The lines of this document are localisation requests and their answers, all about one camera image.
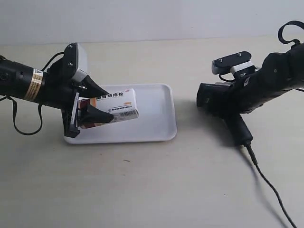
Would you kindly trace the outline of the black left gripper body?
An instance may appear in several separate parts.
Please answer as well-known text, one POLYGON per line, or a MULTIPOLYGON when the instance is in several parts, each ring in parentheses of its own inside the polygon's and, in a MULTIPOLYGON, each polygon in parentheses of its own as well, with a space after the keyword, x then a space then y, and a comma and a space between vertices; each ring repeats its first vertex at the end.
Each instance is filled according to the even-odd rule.
POLYGON ((77 123, 78 99, 86 89, 83 81, 74 82, 62 75, 62 59, 50 61, 42 68, 46 73, 42 101, 46 106, 61 110, 64 136, 75 138, 79 135, 77 123))

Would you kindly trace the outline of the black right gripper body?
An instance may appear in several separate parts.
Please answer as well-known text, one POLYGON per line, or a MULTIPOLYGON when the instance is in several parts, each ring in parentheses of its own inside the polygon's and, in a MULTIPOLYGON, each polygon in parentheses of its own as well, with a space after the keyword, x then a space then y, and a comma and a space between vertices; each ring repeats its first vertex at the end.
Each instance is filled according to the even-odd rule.
POLYGON ((227 106, 248 114, 271 100, 271 70, 260 69, 238 80, 227 92, 227 106))

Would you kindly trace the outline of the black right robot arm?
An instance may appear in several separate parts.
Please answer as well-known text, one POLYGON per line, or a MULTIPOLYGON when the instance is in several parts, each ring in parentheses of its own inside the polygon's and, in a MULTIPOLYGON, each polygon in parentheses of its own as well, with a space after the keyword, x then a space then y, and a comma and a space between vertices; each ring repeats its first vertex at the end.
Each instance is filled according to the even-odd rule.
POLYGON ((229 89, 226 105, 236 113, 250 113, 292 89, 304 86, 304 45, 285 53, 270 53, 261 68, 243 76, 229 89))

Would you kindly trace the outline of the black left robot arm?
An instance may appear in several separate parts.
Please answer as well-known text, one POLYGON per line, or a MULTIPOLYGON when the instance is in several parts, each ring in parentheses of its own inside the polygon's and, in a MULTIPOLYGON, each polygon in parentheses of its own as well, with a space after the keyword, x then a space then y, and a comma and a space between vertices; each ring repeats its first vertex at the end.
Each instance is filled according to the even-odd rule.
POLYGON ((91 104, 78 108, 79 98, 95 98, 108 93, 77 68, 76 60, 66 57, 56 61, 47 71, 1 57, 0 94, 2 100, 12 101, 13 116, 17 114, 15 98, 37 103, 39 112, 44 105, 61 110, 64 135, 70 138, 79 135, 79 124, 109 123, 114 118, 91 104))

